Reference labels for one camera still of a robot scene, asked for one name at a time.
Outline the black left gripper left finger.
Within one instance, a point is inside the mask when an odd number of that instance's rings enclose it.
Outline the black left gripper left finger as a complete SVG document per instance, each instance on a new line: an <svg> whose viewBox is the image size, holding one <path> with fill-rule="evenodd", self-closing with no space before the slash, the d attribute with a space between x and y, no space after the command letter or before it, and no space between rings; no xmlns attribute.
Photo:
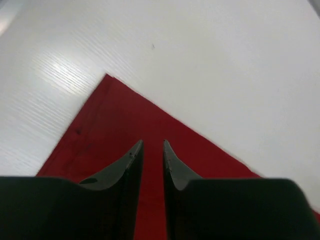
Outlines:
<svg viewBox="0 0 320 240"><path fill-rule="evenodd" d="M132 240L144 144L79 183L57 177L0 179L3 240Z"/></svg>

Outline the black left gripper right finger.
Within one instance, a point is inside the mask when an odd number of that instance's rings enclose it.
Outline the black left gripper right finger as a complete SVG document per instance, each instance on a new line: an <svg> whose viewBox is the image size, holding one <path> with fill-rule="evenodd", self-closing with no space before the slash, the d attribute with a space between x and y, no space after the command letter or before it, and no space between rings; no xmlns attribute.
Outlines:
<svg viewBox="0 0 320 240"><path fill-rule="evenodd" d="M312 240L314 213L284 178L203 178L163 143L169 240Z"/></svg>

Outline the dark red t shirt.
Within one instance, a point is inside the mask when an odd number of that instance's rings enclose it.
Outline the dark red t shirt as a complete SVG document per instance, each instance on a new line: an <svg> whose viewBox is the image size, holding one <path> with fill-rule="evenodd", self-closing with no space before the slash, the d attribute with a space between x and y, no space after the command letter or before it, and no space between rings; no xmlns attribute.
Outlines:
<svg viewBox="0 0 320 240"><path fill-rule="evenodd" d="M134 233L137 240L169 240L163 179L165 141L203 178L262 178L109 75L80 109L38 175L80 182L126 154L138 141L143 142L143 167ZM312 240L317 240L320 216L313 215Z"/></svg>

